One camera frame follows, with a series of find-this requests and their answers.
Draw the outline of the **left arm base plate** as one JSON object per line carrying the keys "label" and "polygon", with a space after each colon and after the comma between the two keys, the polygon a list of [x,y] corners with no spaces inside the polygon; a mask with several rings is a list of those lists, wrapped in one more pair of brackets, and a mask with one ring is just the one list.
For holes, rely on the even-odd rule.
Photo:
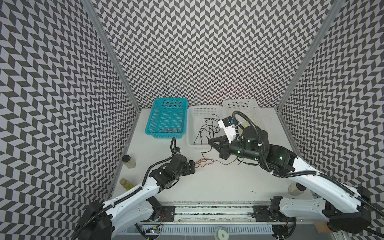
{"label": "left arm base plate", "polygon": [[175,219],[175,206],[162,206],[159,216],[160,222],[171,223]]}

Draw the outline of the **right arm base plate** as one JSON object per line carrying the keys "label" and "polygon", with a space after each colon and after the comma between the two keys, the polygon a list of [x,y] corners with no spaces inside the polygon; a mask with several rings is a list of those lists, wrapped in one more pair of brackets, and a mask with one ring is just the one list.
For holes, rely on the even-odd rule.
{"label": "right arm base plate", "polygon": [[252,217],[256,220],[256,222],[273,222],[271,212],[269,210],[269,206],[257,205],[253,206],[253,214]]}

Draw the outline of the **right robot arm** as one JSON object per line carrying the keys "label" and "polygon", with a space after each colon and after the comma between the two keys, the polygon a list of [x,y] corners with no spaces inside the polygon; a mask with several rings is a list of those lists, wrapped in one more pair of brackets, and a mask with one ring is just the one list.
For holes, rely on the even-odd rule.
{"label": "right robot arm", "polygon": [[366,231],[382,238],[383,233],[371,229],[371,212],[381,217],[384,212],[375,207],[368,189],[349,187],[306,163],[285,147],[269,142],[268,133],[240,111],[218,122],[225,135],[208,139],[221,159],[230,156],[252,160],[270,175],[291,179],[304,189],[319,195],[318,199],[297,200],[275,196],[268,207],[275,221],[307,217],[325,221],[332,230],[351,234]]}

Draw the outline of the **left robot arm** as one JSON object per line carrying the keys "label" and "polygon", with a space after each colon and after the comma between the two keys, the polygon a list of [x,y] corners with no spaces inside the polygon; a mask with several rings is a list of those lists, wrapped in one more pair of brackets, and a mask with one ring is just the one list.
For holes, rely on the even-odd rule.
{"label": "left robot arm", "polygon": [[73,240],[111,240],[142,221],[163,222],[163,205],[156,195],[174,186],[181,177],[196,172],[195,163],[180,153],[172,138],[171,156],[152,164],[141,183],[118,197],[88,205],[71,236]]}

